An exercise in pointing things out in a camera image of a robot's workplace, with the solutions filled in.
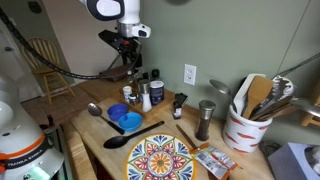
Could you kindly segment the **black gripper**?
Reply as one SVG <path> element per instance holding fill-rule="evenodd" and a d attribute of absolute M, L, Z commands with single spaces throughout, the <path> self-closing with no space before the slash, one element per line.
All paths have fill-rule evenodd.
<path fill-rule="evenodd" d="M 119 58 L 129 59 L 131 65 L 128 69 L 132 69 L 139 61 L 142 45 L 137 38 L 123 37 L 120 34 L 109 30 L 103 30 L 98 36 L 118 52 L 118 55 L 114 58 L 106 71 L 110 71 Z"/>

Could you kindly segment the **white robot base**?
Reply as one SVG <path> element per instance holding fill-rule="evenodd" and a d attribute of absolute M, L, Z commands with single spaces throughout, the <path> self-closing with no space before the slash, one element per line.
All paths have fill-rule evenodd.
<path fill-rule="evenodd" d="M 23 109 L 18 86 L 0 74 L 0 180 L 50 180 L 64 156 Z"/>

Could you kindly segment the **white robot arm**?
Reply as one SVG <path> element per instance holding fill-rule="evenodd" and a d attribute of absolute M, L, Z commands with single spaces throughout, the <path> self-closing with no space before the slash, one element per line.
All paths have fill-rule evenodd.
<path fill-rule="evenodd" d="M 101 31 L 98 36 L 118 52 L 118 56 L 128 58 L 132 67 L 141 59 L 139 38 L 149 38 L 151 28 L 140 22 L 140 0 L 79 0 L 89 14 L 100 21 L 117 21 L 116 32 Z"/>

